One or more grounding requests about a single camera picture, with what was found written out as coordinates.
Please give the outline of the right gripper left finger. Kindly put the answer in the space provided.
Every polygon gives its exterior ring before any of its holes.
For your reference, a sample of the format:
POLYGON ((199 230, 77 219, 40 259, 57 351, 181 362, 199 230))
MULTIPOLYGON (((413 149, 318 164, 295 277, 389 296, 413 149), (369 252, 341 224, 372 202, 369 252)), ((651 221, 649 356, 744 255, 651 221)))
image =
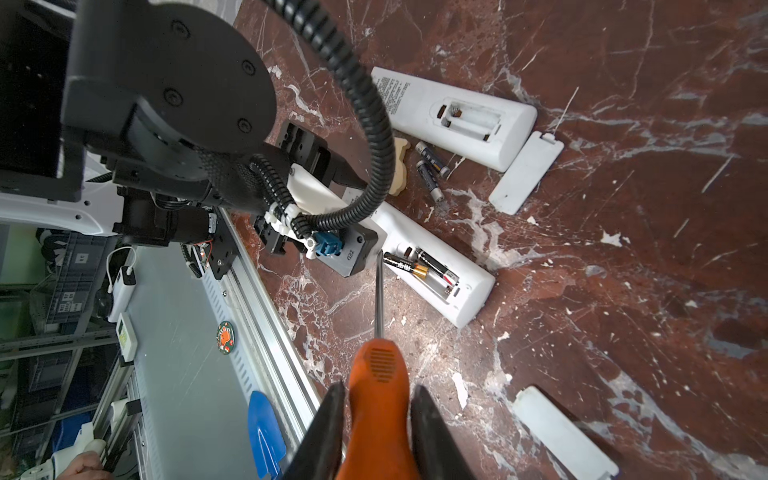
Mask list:
POLYGON ((330 480, 342 462, 346 388, 335 382, 326 392, 283 478, 330 480))

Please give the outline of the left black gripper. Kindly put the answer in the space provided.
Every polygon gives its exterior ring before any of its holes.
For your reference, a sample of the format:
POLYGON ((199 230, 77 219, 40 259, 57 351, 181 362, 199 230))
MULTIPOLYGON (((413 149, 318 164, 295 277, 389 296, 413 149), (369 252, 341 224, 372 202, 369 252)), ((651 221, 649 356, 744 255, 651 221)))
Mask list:
POLYGON ((350 163, 331 150, 327 142, 310 130, 286 120, 277 136, 277 147, 326 187, 336 184, 364 190, 367 182, 357 175, 350 163))

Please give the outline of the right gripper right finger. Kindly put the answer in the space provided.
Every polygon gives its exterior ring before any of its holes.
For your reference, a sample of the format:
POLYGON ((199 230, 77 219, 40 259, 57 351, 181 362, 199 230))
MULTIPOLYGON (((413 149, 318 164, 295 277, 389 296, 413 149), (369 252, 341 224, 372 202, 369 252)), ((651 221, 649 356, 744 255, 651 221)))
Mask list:
POLYGON ((410 405, 411 443, 422 479, 473 479, 427 388, 414 388, 410 405))

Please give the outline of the orange handle screwdriver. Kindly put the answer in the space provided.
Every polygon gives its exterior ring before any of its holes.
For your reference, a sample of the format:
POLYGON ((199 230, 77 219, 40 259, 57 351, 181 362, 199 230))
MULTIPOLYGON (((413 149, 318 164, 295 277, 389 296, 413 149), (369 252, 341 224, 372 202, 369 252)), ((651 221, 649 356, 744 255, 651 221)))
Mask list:
POLYGON ((408 438, 409 376, 398 346, 384 336, 384 254, 376 260, 374 338, 358 350, 349 376, 351 428, 339 479, 418 479, 408 438))

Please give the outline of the white battery cover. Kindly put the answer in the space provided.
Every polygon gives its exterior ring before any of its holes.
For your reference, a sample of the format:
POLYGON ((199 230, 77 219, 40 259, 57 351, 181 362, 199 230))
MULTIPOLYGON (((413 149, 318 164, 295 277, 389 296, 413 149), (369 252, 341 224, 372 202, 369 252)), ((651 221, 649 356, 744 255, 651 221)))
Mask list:
POLYGON ((489 195, 496 211, 515 215, 564 149, 551 132, 534 131, 489 195))
POLYGON ((512 410, 576 479, 614 479, 619 474, 618 465, 537 387, 520 391, 512 410))

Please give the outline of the white remote control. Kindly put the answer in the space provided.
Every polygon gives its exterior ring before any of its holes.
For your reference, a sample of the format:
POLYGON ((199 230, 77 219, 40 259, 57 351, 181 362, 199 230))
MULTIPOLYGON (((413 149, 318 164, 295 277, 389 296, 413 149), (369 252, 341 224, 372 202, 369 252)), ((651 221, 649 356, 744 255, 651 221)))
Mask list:
POLYGON ((498 172, 532 133, 535 107, 381 67, 371 76, 392 127, 498 172))

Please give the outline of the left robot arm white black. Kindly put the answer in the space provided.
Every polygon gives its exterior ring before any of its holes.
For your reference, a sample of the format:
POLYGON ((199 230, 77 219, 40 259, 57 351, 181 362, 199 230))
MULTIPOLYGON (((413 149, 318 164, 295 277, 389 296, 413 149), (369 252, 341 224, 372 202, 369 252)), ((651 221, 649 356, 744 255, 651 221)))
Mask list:
POLYGON ((230 24, 151 1, 1 5, 1 219, 128 243, 200 244, 220 209, 312 244, 368 218, 376 180, 313 212, 288 184, 297 146, 267 138, 267 67, 230 24))

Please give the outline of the small wooden animal figure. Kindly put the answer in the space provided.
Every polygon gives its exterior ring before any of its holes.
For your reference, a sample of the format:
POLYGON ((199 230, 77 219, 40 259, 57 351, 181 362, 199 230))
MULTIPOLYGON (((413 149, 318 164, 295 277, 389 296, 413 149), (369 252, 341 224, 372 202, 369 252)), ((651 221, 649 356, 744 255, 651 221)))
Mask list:
POLYGON ((405 165, 405 156, 411 148, 410 142, 405 138, 395 137, 395 173, 389 189, 389 194, 398 196, 407 185, 407 167, 405 165))

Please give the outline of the black AAA battery upper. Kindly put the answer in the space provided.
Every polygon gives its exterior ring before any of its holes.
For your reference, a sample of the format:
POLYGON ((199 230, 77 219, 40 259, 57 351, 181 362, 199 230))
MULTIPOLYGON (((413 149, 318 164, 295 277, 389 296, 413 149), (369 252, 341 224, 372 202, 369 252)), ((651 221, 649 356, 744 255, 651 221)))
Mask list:
POLYGON ((448 179, 451 173, 451 169, 447 164, 439 157, 437 152, 427 143, 420 141, 416 145, 416 151, 421 158, 425 160, 441 178, 448 179))

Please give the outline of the black aaa battery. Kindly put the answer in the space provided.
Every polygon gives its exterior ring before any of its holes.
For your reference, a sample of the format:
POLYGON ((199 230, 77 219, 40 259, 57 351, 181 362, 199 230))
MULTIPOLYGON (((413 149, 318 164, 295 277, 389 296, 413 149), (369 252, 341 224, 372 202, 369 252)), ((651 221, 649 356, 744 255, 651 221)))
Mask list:
POLYGON ((409 247, 405 250, 405 256, 409 260, 417 261, 434 270, 450 286, 456 286, 460 281, 455 272, 421 248, 409 247))
POLYGON ((441 178, 448 179, 451 173, 451 169, 447 164, 439 157, 437 152, 427 143, 420 141, 416 145, 416 151, 421 158, 425 160, 441 178))
POLYGON ((426 266, 389 252, 383 254, 382 261, 387 266, 409 273, 421 280, 428 276, 429 269, 426 266))
POLYGON ((417 162, 416 168, 432 200, 436 204, 443 202, 445 197, 427 163, 424 160, 420 160, 417 162))

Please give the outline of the black AAA battery lower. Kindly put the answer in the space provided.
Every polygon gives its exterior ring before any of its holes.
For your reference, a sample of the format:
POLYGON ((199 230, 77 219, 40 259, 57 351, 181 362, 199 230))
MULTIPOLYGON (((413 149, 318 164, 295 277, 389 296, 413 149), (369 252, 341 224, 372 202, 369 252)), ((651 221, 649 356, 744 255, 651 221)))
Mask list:
POLYGON ((420 160, 417 162, 416 168, 432 200, 436 204, 443 202, 445 197, 427 163, 424 160, 420 160))

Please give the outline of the round orange badge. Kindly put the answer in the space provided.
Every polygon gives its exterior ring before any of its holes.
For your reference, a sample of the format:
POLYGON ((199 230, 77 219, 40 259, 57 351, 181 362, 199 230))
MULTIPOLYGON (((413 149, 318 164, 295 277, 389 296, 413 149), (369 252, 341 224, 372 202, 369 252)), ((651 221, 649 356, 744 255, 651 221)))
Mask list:
POLYGON ((237 345, 236 330, 232 322, 222 321, 216 331, 216 342, 223 355, 229 355, 237 345))

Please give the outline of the white power bank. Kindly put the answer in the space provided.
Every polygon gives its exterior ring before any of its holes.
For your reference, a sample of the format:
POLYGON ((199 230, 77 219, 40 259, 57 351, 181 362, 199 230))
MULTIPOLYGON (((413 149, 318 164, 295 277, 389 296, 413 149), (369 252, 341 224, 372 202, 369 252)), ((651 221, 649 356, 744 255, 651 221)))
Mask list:
POLYGON ((114 253, 127 250, 125 262, 117 269, 115 275, 107 272, 108 293, 111 295, 111 309, 107 321, 116 324, 120 315, 127 309, 128 303, 137 286, 135 275, 135 262, 137 259, 136 249, 133 246, 122 246, 108 255, 108 260, 114 253))

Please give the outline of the metal storage shelving background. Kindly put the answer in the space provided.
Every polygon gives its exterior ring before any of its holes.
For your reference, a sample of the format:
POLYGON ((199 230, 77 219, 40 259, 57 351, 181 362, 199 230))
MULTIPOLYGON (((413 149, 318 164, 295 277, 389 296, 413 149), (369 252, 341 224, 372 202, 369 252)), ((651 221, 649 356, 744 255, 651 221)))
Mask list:
POLYGON ((97 305, 117 241, 1 227, 1 457, 20 469, 69 443, 116 360, 97 305))

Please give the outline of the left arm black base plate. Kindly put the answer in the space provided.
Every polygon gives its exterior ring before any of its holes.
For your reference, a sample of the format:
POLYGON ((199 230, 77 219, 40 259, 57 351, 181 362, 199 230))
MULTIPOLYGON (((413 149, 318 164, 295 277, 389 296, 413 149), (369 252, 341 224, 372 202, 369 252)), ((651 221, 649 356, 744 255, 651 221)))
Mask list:
POLYGON ((181 244, 180 247, 184 261, 195 278, 202 279, 206 273, 211 273, 216 280, 222 280, 239 257, 239 250, 228 212, 219 208, 210 217, 215 228, 210 238, 198 243, 181 244))

